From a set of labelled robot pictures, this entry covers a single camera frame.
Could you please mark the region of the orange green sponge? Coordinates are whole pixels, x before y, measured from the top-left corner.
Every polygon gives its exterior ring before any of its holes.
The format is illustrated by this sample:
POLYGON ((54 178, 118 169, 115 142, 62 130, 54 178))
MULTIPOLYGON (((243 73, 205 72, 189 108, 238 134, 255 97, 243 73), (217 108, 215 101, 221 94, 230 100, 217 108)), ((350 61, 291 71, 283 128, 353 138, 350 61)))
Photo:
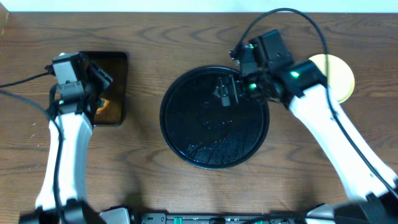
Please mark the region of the orange green sponge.
POLYGON ((109 106, 109 100, 105 98, 100 98, 98 101, 98 108, 96 110, 96 114, 100 114, 109 106))

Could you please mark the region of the yellow plate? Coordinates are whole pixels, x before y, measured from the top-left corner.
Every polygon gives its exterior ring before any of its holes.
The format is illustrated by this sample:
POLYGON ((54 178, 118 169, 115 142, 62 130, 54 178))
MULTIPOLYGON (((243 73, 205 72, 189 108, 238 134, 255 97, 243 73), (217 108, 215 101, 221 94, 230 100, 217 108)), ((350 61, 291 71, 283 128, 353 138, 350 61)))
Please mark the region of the yellow plate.
POLYGON ((342 103, 354 92, 352 69, 344 60, 334 55, 328 55, 328 86, 332 102, 342 103))

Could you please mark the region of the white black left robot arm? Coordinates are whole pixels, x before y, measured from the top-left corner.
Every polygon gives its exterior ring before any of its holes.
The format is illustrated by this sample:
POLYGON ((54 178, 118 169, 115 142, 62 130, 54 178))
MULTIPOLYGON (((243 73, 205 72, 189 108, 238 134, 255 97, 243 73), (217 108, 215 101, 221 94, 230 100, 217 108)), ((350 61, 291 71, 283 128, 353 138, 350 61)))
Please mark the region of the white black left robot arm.
POLYGON ((49 159, 35 210, 19 223, 112 223, 88 204, 86 159, 93 128, 123 121, 127 53, 60 54, 48 70, 57 79, 46 110, 49 159))

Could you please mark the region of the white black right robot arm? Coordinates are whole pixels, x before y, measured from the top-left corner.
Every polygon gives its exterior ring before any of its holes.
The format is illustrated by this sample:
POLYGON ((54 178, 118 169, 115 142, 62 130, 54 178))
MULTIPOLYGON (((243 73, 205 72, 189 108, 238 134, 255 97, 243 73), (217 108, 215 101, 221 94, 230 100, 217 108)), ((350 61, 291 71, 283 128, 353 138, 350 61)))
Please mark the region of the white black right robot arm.
POLYGON ((305 223, 397 223, 397 174, 370 148, 348 118, 330 86, 330 55, 323 65, 308 59, 294 64, 259 44, 237 45, 230 57, 238 77, 224 85, 223 105, 246 97, 278 99, 310 131, 343 184, 348 202, 320 205, 302 216, 305 223))

